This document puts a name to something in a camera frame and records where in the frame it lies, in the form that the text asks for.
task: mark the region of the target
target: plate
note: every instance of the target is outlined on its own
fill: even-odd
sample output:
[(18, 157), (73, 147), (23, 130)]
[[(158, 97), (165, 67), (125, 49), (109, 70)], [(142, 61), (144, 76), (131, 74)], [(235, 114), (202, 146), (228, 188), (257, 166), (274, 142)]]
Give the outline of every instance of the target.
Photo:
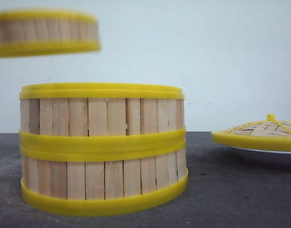
[(263, 151), (232, 147), (233, 151), (248, 162), (263, 163), (270, 166), (291, 167), (291, 152)]

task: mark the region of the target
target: steamer lid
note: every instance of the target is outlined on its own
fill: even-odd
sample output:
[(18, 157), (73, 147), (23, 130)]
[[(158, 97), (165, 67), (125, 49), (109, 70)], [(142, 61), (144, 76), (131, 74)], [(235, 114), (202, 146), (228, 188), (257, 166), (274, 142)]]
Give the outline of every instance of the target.
[(216, 143), (245, 149), (291, 152), (291, 122), (267, 120), (245, 123), (227, 130), (212, 132)]

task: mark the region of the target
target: lid knob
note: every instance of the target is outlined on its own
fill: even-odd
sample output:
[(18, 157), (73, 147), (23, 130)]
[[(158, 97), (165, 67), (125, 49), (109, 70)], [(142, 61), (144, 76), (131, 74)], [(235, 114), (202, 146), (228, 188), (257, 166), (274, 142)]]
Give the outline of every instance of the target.
[(267, 114), (267, 121), (275, 121), (275, 117), (274, 117), (274, 114)]

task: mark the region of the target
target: concrete surface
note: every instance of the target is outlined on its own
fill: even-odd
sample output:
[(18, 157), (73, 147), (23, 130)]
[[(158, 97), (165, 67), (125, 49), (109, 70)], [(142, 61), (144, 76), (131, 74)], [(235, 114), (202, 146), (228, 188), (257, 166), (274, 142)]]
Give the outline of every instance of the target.
[(187, 133), (188, 188), (175, 200), (110, 217), (68, 217), (35, 209), (21, 198), (17, 134), (0, 134), (0, 228), (291, 228), (291, 169), (245, 162)]

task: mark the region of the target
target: yellow band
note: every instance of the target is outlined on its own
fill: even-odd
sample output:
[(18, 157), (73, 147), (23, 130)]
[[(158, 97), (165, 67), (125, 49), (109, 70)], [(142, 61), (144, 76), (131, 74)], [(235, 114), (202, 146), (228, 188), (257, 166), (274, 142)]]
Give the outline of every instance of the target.
[(24, 19), (43, 19), (43, 18), (62, 18), (70, 20), (80, 20), (85, 22), (97, 22), (96, 18), (86, 13), (66, 11), (66, 10), (17, 10), (1, 11), (0, 22), (6, 20), (24, 20)]
[(185, 147), (185, 128), (124, 136), (68, 137), (19, 132), (20, 151), (27, 157), (56, 162), (103, 162), (153, 157)]
[(164, 85), (122, 83), (52, 83), (24, 86), (20, 99), (33, 98), (184, 99), (182, 89)]
[(216, 131), (212, 132), (212, 140), (231, 147), (291, 152), (291, 137), (250, 136)]
[(185, 177), (169, 187), (139, 196), (99, 200), (52, 198), (27, 189), (22, 180), (21, 186), (24, 200), (40, 210), (71, 216), (107, 216), (145, 210), (167, 203), (184, 192), (187, 181), (188, 169)]
[(100, 50), (98, 41), (24, 41), (0, 44), (0, 57), (38, 56)]

